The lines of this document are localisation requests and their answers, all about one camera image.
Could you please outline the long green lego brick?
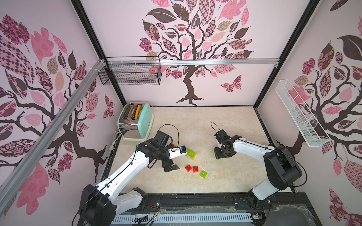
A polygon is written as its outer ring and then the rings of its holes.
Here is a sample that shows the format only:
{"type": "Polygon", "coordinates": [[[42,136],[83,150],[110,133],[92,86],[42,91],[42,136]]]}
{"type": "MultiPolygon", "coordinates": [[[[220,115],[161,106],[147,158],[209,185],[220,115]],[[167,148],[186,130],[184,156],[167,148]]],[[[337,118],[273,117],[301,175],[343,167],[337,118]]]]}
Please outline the long green lego brick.
{"type": "Polygon", "coordinates": [[[192,150],[190,150],[190,149],[188,149],[188,148],[187,148],[187,150],[186,150],[186,151],[187,151],[187,155],[188,155],[188,156],[190,156],[190,157],[192,157],[192,156],[195,156],[195,155],[196,155],[196,153],[195,153],[194,151],[192,151],[192,150]]]}

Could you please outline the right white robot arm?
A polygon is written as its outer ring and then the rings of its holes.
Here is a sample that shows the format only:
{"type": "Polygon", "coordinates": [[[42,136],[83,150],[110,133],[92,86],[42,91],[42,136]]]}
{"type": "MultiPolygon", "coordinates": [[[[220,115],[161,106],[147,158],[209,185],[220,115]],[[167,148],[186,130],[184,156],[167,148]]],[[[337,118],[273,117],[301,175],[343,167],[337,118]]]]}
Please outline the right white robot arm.
{"type": "Polygon", "coordinates": [[[214,148],[216,159],[231,158],[240,153],[265,164],[266,179],[252,188],[246,197],[249,205],[258,205],[271,195],[291,186],[303,173],[294,156],[283,145],[264,146],[241,136],[229,136],[224,130],[217,131],[218,146],[214,148]]]}

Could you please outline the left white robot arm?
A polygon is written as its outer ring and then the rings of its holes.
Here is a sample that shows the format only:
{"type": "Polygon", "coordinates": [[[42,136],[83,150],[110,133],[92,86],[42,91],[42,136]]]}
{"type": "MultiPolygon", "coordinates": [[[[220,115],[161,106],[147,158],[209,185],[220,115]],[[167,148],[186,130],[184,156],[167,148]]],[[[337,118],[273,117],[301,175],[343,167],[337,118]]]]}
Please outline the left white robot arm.
{"type": "Polygon", "coordinates": [[[161,161],[165,172],[179,169],[173,159],[187,153],[185,146],[175,146],[172,137],[158,131],[154,138],[139,143],[130,159],[112,175],[83,191],[77,215],[90,226],[109,226],[114,218],[128,210],[145,208],[148,194],[134,188],[121,194],[125,186],[150,163],[161,161]]]}

